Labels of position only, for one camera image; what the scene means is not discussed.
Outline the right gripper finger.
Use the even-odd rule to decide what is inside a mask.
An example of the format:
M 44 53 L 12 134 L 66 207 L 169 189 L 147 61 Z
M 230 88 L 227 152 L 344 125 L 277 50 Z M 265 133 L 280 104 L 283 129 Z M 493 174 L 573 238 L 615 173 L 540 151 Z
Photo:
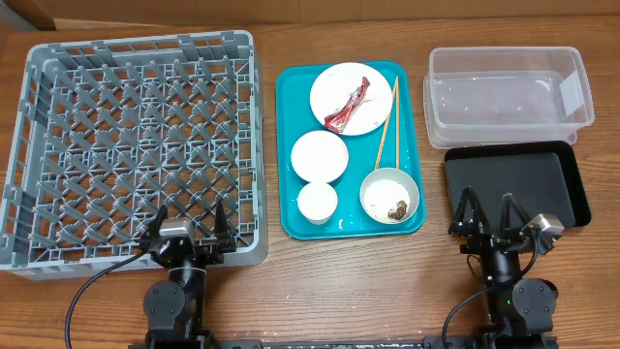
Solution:
M 471 186 L 465 187 L 452 219 L 453 228 L 487 228 L 488 219 Z
M 520 228 L 525 226 L 531 220 L 531 215 L 514 198 L 512 193 L 507 192 L 502 197 L 502 211 L 500 220 L 500 230 L 502 232 L 509 232 L 513 230 L 513 226 L 511 223 L 512 212 L 514 212 L 517 218 L 520 220 Z

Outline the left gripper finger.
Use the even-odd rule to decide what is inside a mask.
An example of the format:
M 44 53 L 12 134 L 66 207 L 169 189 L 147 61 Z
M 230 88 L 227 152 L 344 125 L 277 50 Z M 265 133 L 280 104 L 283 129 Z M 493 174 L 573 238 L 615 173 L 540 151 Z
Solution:
M 144 232 L 144 238 L 147 240 L 153 240 L 154 238 L 157 238 L 160 235 L 160 228 L 167 218 L 168 208 L 166 206 L 161 206 L 155 217 L 148 223 L 147 228 Z
M 216 205 L 213 235 L 218 240 L 228 240 L 231 238 L 230 227 L 222 201 L 218 201 Z

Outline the grey metal bowl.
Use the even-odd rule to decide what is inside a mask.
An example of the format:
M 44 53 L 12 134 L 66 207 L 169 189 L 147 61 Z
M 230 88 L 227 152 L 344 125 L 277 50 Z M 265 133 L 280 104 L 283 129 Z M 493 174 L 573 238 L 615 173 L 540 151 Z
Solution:
M 381 168 L 369 174 L 362 182 L 359 197 L 369 217 L 389 225 L 412 218 L 421 203 L 416 182 L 395 168 Z

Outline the small white cup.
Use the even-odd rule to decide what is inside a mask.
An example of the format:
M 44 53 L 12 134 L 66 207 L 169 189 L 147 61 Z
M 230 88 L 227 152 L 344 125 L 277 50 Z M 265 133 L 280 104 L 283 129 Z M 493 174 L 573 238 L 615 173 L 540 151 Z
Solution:
M 310 182 L 303 186 L 297 196 L 301 214 L 312 224 L 325 224 L 335 212 L 338 197 L 328 183 Z

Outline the red snack wrapper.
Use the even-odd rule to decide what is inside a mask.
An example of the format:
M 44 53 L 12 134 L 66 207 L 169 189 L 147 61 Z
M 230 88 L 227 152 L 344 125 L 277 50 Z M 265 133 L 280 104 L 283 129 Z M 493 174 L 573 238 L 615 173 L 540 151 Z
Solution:
M 361 85 L 351 94 L 344 107 L 324 118 L 327 130 L 337 134 L 342 134 L 344 132 L 353 114 L 364 102 L 369 86 L 370 81 L 367 77 L 363 77 L 361 79 Z

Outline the white rice pile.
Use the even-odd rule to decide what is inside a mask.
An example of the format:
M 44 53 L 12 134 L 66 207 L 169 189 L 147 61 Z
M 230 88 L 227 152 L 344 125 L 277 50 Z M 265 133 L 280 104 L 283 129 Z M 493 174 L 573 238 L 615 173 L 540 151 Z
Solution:
M 411 202 L 406 188 L 390 179 L 380 179 L 371 183 L 362 195 L 362 203 L 367 213 L 382 223 L 395 223 L 388 218 L 388 210 L 397 202 L 405 201 L 408 208 Z

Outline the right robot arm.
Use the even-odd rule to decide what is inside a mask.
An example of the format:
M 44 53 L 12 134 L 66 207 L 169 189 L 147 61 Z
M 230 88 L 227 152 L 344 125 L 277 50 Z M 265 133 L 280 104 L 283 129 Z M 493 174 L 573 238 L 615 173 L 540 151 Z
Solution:
M 555 215 L 531 216 L 511 193 L 503 195 L 500 225 L 494 229 L 473 188 L 464 188 L 449 234 L 466 239 L 460 252 L 479 262 L 480 272 L 474 276 L 483 289 L 450 311 L 442 327 L 442 346 L 454 346 L 448 338 L 453 316 L 471 301 L 484 297 L 490 324 L 475 329 L 458 344 L 460 348 L 556 348 L 557 339 L 546 334 L 553 329 L 557 287 L 526 274 L 541 255 L 553 249 L 563 231 Z

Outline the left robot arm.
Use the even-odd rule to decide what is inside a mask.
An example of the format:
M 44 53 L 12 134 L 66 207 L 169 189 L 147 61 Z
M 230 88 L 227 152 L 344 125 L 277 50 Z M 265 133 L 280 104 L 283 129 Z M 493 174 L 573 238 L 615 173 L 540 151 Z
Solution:
M 144 296 L 147 348 L 221 346 L 202 322 L 206 268 L 222 264 L 225 255 L 236 250 L 222 203 L 216 205 L 214 236 L 214 243 L 198 245 L 192 222 L 187 218 L 169 218 L 165 206 L 148 224 L 140 246 L 169 271 L 169 278 L 155 283 Z

